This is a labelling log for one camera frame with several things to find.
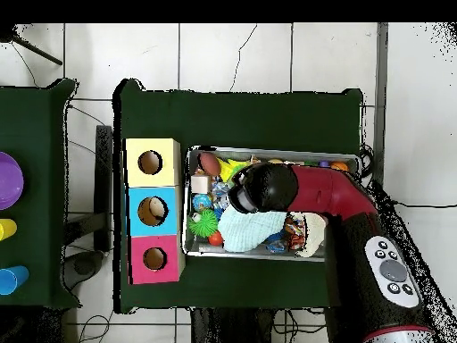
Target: pink box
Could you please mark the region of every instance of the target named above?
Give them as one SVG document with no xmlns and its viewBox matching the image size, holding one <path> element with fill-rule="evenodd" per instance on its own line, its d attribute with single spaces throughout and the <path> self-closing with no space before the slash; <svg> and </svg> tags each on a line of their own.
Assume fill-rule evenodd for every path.
<svg viewBox="0 0 457 343">
<path fill-rule="evenodd" d="M 145 265 L 145 252 L 154 247 L 160 248 L 166 255 L 165 264 L 159 270 L 152 270 Z M 185 265 L 179 236 L 132 237 L 131 264 L 133 284 L 179 281 Z"/>
</svg>

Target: robot control buttons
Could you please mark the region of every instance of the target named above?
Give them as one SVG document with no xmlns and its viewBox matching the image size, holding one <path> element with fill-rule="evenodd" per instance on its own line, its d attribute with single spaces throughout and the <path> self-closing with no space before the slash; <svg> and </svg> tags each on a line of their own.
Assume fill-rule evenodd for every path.
<svg viewBox="0 0 457 343">
<path fill-rule="evenodd" d="M 400 287 L 398 287 L 395 283 L 390 283 L 387 286 L 389 292 L 393 293 L 394 295 L 398 295 L 400 293 Z"/>
<path fill-rule="evenodd" d="M 393 242 L 382 236 L 371 237 L 365 244 L 365 256 L 380 296 L 386 302 L 404 308 L 420 304 L 420 293 L 414 279 Z"/>
<path fill-rule="evenodd" d="M 404 282 L 408 277 L 408 272 L 404 268 L 404 265 L 391 259 L 384 261 L 380 265 L 379 271 L 382 276 L 390 281 Z"/>
<path fill-rule="evenodd" d="M 407 295 L 412 295 L 412 288 L 408 284 L 403 284 L 402 285 L 404 293 Z"/>
<path fill-rule="evenodd" d="M 375 253 L 375 257 L 379 258 L 379 259 L 384 259 L 386 257 L 386 253 L 382 250 L 378 250 L 376 253 Z"/>
</svg>

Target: table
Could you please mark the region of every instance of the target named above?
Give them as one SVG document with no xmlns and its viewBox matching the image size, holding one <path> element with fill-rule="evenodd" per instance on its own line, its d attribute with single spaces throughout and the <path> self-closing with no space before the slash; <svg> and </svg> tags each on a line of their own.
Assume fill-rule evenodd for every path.
<svg viewBox="0 0 457 343">
<path fill-rule="evenodd" d="M 134 306 L 164 308 L 328 306 L 324 263 L 188 256 L 179 282 L 129 285 L 124 193 L 121 183 L 122 138 L 174 138 L 193 145 L 249 147 L 359 154 L 362 94 L 294 92 L 201 94 L 145 91 L 125 79 L 113 94 L 114 108 L 114 254 L 116 312 Z"/>
<path fill-rule="evenodd" d="M 0 151 L 24 175 L 19 201 L 0 211 L 16 221 L 16 234 L 0 242 L 0 267 L 23 264 L 29 279 L 0 305 L 69 308 L 79 301 L 61 284 L 65 215 L 64 110 L 75 82 L 48 88 L 0 88 Z"/>
</svg>

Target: blue box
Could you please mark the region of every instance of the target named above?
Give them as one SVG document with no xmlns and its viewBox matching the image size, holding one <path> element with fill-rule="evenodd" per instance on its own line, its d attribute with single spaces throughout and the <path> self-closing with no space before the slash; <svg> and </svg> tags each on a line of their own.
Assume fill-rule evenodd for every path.
<svg viewBox="0 0 457 343">
<path fill-rule="evenodd" d="M 167 236 L 179 234 L 179 187 L 129 188 L 129 218 L 131 237 Z M 138 216 L 140 203 L 148 197 L 159 197 L 166 205 L 167 213 L 157 226 L 144 224 Z"/>
</svg>

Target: blue cup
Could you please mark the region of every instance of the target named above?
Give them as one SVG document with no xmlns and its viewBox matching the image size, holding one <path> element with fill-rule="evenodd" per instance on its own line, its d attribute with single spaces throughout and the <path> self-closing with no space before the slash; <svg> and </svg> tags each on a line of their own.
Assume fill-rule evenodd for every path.
<svg viewBox="0 0 457 343">
<path fill-rule="evenodd" d="M 29 270 L 23 265 L 0 270 L 0 295 L 11 295 L 29 278 Z"/>
</svg>

